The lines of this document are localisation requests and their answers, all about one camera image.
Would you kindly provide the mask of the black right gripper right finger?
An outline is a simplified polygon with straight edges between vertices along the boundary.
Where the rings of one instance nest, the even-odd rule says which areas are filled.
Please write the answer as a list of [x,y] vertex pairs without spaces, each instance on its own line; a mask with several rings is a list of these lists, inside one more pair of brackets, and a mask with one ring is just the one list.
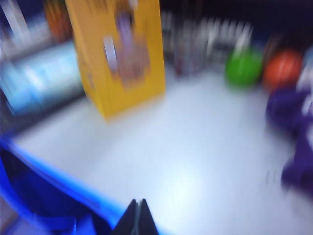
[[140,235],[159,235],[147,201],[142,199],[140,202],[139,214],[139,234]]

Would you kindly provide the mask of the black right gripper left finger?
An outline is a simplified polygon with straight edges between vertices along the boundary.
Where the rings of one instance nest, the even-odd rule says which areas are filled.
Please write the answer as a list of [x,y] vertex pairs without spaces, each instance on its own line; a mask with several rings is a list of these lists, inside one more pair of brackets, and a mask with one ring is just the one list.
[[112,235],[138,235],[139,204],[132,200],[112,230]]

